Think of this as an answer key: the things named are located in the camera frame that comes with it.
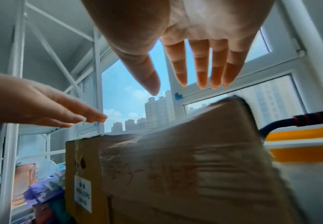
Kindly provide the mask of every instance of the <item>brown cardboard box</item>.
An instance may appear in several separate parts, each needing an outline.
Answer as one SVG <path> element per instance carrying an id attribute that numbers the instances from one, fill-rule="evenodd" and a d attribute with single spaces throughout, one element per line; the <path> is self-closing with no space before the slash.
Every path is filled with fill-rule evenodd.
<path id="1" fill-rule="evenodd" d="M 80 224 L 302 223 L 239 98 L 144 136 L 66 149 L 66 207 Z M 91 182 L 92 213 L 74 202 L 76 174 Z"/>

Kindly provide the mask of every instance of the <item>yellow stripe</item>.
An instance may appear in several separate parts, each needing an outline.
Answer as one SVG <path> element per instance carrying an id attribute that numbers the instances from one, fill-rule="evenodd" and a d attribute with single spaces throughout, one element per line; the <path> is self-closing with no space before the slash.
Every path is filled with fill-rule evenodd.
<path id="1" fill-rule="evenodd" d="M 323 138 L 323 127 L 307 130 L 275 132 L 268 134 L 266 141 L 287 141 L 300 139 Z"/>
<path id="2" fill-rule="evenodd" d="M 277 162 L 323 162 L 323 146 L 270 150 Z"/>

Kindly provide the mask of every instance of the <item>orange plastic container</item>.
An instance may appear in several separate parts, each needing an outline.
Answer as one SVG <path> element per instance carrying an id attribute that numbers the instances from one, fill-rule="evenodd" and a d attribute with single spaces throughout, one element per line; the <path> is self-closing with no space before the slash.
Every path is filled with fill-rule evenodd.
<path id="1" fill-rule="evenodd" d="M 38 166 L 36 163 L 27 163 L 16 166 L 13 200 L 11 203 L 12 206 L 20 205 L 25 202 L 23 194 L 30 185 L 37 182 L 37 169 Z"/>

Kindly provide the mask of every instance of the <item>blue sky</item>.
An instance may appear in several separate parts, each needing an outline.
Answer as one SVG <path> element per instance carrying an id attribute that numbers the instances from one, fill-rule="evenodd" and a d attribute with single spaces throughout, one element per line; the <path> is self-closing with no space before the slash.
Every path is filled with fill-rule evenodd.
<path id="1" fill-rule="evenodd" d="M 262 38 L 258 37 L 253 44 L 253 50 L 250 52 L 247 60 L 257 58 L 267 52 L 264 41 Z M 159 40 L 149 54 L 161 82 L 160 92 L 156 96 L 156 99 L 158 99 L 159 96 L 164 96 L 165 91 L 170 90 L 164 49 Z M 194 60 L 191 48 L 187 41 L 186 63 L 188 84 L 195 83 L 196 71 Z M 111 127 L 115 122 L 122 122 L 124 127 L 125 120 L 127 119 L 134 119 L 137 121 L 138 118 L 145 117 L 144 104 L 148 101 L 149 97 L 152 97 L 152 95 L 137 83 L 120 60 L 102 73 L 102 83 L 104 113 L 109 117 L 105 122 L 105 132 L 111 132 Z"/>

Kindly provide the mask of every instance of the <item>human hand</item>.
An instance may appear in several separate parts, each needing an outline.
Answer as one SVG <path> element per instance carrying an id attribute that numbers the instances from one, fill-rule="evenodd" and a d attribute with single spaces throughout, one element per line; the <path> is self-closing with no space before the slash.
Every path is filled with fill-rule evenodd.
<path id="1" fill-rule="evenodd" d="M 52 87 L 0 74 L 0 123 L 71 127 L 105 115 Z"/>
<path id="2" fill-rule="evenodd" d="M 187 85 L 184 40 L 194 54 L 197 84 L 228 86 L 241 71 L 274 0 L 82 0 L 111 48 L 152 95 L 160 81 L 148 55 L 159 38 L 176 78 Z"/>

